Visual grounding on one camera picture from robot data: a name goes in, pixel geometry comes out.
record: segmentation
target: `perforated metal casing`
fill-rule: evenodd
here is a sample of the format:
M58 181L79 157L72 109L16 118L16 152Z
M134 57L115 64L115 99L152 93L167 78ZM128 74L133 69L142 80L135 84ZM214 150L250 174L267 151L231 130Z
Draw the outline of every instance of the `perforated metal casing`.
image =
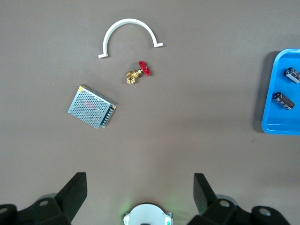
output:
M79 85L68 113L94 128L105 128L117 104L85 84Z

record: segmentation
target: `blue plastic container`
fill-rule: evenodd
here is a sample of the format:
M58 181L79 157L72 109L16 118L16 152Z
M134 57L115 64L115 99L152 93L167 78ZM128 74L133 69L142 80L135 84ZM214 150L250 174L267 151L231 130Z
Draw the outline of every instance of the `blue plastic container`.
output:
M300 49L285 49L274 60L262 118L262 129L267 134L300 135L300 83L294 83L284 75L289 67L300 71ZM293 109L286 110L272 99L278 91L295 103Z

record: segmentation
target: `capacitor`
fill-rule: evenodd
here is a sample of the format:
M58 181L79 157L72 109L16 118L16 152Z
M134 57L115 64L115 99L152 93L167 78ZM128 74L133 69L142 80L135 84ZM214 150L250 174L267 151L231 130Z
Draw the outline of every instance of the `capacitor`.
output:
M300 73L294 68L290 67L286 69L283 74L295 83L300 83Z
M273 94L272 99L274 99L278 104L280 104L284 109L287 109L287 110L291 110L295 106L295 103L292 102L282 92L276 92L275 94Z

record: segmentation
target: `white arch-shaped clamp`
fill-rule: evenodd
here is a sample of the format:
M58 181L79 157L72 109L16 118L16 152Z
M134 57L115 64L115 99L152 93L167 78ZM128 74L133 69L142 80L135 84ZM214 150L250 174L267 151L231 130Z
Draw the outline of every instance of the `white arch-shaped clamp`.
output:
M144 27L150 33L155 48L164 46L163 43L157 42L157 40L154 36L154 33L152 32L150 27L147 24L145 24L144 22L137 20L137 19L123 19L123 20L115 22L106 32L106 34L104 36L104 40L103 40L103 54L98 55L99 58L105 58L108 56L107 44L108 44L108 40L109 40L109 37L111 36L111 34L120 26L125 25L125 24L130 24L130 23L137 24L137 25Z

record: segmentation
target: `brass valve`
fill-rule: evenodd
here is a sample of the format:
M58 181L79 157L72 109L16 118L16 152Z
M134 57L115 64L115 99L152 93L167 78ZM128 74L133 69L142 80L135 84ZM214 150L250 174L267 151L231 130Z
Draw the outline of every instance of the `brass valve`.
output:
M151 71L147 68L147 64L144 61L139 61L140 69L130 71L126 74L127 83L135 83L136 79L144 73L146 76L151 74Z

